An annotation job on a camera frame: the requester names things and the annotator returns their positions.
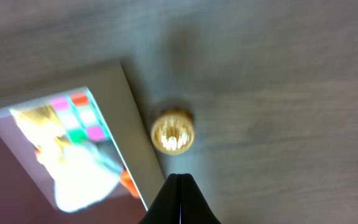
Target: wooden surface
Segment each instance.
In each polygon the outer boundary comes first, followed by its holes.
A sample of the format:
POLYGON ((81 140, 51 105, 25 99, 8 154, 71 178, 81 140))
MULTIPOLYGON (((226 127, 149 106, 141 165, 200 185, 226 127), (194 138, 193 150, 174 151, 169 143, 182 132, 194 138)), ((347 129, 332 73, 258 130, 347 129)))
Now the wooden surface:
POLYGON ((147 124, 192 108, 158 156, 223 223, 358 223, 358 1, 0 0, 0 92, 117 59, 147 124))

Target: black pointed object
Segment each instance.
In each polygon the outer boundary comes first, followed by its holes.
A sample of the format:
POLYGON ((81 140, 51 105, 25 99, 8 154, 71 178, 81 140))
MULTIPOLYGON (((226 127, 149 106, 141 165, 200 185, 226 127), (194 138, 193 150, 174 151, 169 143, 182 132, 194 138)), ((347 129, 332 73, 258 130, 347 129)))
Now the black pointed object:
POLYGON ((139 224, 220 224, 190 174, 171 174, 139 224))

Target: gray frame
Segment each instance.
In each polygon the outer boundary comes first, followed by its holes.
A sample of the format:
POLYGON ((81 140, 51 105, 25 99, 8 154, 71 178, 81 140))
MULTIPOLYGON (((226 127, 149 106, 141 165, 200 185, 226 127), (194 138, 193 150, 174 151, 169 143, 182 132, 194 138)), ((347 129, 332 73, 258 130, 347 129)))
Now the gray frame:
POLYGON ((45 80, 39 85, 7 91, 0 96, 0 116, 8 113, 8 106, 34 103, 33 99, 39 101, 83 88, 88 88, 96 100, 121 159, 148 209, 165 178, 120 63, 85 68, 61 75, 59 80, 45 80))

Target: gold cap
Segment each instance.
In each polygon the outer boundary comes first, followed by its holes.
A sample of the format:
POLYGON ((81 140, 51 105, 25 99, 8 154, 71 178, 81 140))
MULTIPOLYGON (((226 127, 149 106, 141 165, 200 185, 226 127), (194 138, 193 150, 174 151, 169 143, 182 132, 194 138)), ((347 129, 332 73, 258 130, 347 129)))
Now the gold cap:
POLYGON ((151 138, 159 151, 169 155, 181 154, 193 143, 193 120, 184 111, 167 111, 154 122, 151 138))

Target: magenta square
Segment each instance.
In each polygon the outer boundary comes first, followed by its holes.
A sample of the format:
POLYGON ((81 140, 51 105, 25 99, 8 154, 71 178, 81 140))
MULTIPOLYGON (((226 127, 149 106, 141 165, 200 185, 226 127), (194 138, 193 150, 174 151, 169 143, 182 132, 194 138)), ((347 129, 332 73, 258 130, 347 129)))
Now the magenta square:
POLYGON ((92 126, 86 128, 89 139, 93 141, 99 141, 104 139, 104 134, 100 126, 92 126))
POLYGON ((55 108, 55 110, 61 111, 70 109, 70 105, 64 96, 53 98, 50 100, 50 103, 52 104, 53 108, 55 108))

